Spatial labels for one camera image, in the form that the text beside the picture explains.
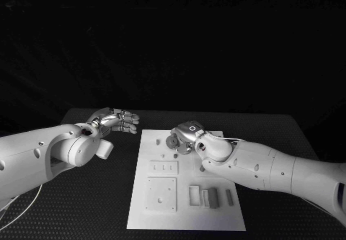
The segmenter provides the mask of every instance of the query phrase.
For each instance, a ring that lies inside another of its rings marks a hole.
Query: table
[[[60,124],[83,123],[96,109],[72,108]],[[301,158],[317,155],[289,115],[129,110],[139,115],[137,134],[112,132],[105,140],[113,149],[108,159],[93,156],[47,182],[34,204],[0,232],[0,239],[335,239],[346,238],[338,221],[301,198],[281,192],[256,191],[236,184],[246,232],[126,230],[141,129],[170,130],[196,120],[224,137],[261,143]],[[37,189],[11,204],[1,226],[21,213]]]

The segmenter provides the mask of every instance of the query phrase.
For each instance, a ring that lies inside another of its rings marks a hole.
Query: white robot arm
[[[196,121],[170,131],[165,144],[180,154],[196,150],[201,171],[253,190],[301,197],[346,226],[346,163],[294,157],[259,143],[217,137]]]
[[[92,114],[86,123],[1,137],[0,202],[26,193],[63,171],[85,165],[93,155],[106,159],[113,145],[102,138],[111,131],[135,134],[138,119],[131,112],[106,107]]]

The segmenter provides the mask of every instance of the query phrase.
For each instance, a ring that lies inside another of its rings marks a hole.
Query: circular hole
[[[5,169],[5,162],[0,161],[0,171],[2,171]]]

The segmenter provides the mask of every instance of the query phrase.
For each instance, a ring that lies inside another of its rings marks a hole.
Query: black background
[[[288,114],[344,161],[344,3],[0,3],[1,131],[73,107]]]

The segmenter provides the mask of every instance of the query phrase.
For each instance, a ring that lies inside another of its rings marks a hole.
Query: dark table surface
[[[72,108],[60,124],[83,123],[96,109]],[[30,209],[0,232],[0,239],[346,239],[338,221],[301,198],[256,191],[237,184],[236,192],[246,232],[126,230],[141,130],[170,130],[196,120],[224,137],[261,143],[278,151],[317,160],[317,155],[289,115],[129,110],[139,115],[137,134],[112,132],[108,159],[93,156],[83,167],[64,171],[47,182]],[[30,204],[39,188],[24,193],[5,212],[1,226]]]

